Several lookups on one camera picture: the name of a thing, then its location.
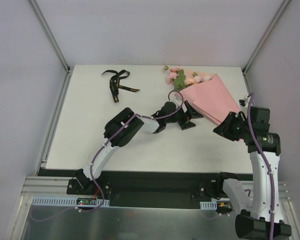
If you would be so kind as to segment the pink fake flower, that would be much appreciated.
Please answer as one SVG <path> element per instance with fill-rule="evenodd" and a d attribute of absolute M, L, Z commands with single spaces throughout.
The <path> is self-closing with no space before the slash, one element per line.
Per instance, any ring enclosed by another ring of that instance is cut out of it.
<path fill-rule="evenodd" d="M 173 85 L 175 91 L 179 92 L 186 87 L 186 76 L 183 69 L 177 67 L 173 68 L 166 65 L 164 66 L 163 71 L 166 71 L 168 73 L 166 82 L 170 85 Z"/>

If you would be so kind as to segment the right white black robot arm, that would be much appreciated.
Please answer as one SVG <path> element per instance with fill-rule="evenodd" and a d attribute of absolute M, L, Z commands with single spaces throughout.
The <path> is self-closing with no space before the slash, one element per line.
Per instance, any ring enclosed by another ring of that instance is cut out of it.
<path fill-rule="evenodd" d="M 222 172 L 215 193 L 228 197 L 236 214 L 237 237 L 246 240 L 287 240 L 292 227 L 285 223 L 280 206 L 278 167 L 281 141 L 269 131 L 270 110 L 250 107 L 248 112 L 229 112 L 213 132 L 231 141 L 243 140 L 253 170 L 253 196 L 249 197 L 236 174 Z"/>

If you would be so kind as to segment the pink wrapping paper sheet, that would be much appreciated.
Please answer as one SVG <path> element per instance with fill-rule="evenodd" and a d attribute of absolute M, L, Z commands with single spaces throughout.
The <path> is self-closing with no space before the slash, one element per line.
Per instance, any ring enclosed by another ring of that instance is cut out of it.
<path fill-rule="evenodd" d="M 184 70 L 186 78 L 193 78 L 193 71 Z M 238 113 L 240 107 L 234 100 L 223 81 L 216 73 L 198 72 L 200 75 L 213 75 L 209 81 L 195 83 L 181 90 L 184 100 L 203 116 L 216 125 L 227 117 L 229 112 Z"/>

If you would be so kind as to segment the pale pink fake flower stem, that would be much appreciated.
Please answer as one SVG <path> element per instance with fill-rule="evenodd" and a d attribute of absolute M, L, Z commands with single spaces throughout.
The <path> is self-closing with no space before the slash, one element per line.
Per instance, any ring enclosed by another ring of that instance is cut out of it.
<path fill-rule="evenodd" d="M 205 81 L 209 81 L 212 78 L 213 78 L 213 75 L 209 75 L 209 74 L 200 75 L 198 72 L 193 73 L 193 80 L 194 80 L 195 84 L 205 82 Z"/>

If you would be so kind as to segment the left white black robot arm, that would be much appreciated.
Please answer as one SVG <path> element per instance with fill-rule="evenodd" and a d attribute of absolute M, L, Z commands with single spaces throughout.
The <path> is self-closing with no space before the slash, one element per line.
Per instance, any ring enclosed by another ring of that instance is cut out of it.
<path fill-rule="evenodd" d="M 137 114 L 126 107 L 105 125 L 101 148 L 86 167 L 77 171 L 75 178 L 79 190 L 86 195 L 93 193 L 96 185 L 94 180 L 100 177 L 109 159 L 119 148 L 126 146 L 140 130 L 157 134 L 169 123 L 177 123 L 181 130 L 187 130 L 196 126 L 191 119 L 203 117 L 188 101 L 167 101 L 151 116 Z"/>

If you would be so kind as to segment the black ribbon gold lettering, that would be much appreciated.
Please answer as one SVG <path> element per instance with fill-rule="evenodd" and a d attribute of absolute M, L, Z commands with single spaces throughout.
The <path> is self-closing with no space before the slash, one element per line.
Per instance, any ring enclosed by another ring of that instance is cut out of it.
<path fill-rule="evenodd" d="M 137 88 L 131 88 L 131 87 L 128 87 L 128 86 L 124 86 L 124 85 L 121 85 L 121 80 L 123 79 L 126 79 L 130 76 L 130 72 L 123 69 L 121 71 L 116 71 L 116 70 L 106 70 L 102 73 L 102 75 L 104 74 L 112 74 L 110 80 L 109 80 L 109 88 L 110 88 L 110 92 L 111 92 L 111 95 L 112 95 L 112 98 L 113 98 L 113 101 L 115 103 L 118 103 L 119 102 L 119 98 L 118 98 L 118 95 L 119 95 L 119 90 L 126 90 L 126 91 L 129 91 L 129 92 L 134 92 L 134 93 L 137 93 L 140 91 L 140 89 L 137 89 Z"/>

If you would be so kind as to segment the peach fake flower stem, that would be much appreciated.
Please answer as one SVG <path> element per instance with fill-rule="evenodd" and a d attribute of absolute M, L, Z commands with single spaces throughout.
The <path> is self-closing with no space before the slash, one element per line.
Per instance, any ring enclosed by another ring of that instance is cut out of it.
<path fill-rule="evenodd" d="M 193 85 L 193 84 L 195 84 L 196 83 L 196 81 L 195 81 L 195 79 L 194 78 L 186 78 L 185 80 L 184 80 L 184 84 L 186 85 L 186 86 L 191 86 L 191 85 Z"/>

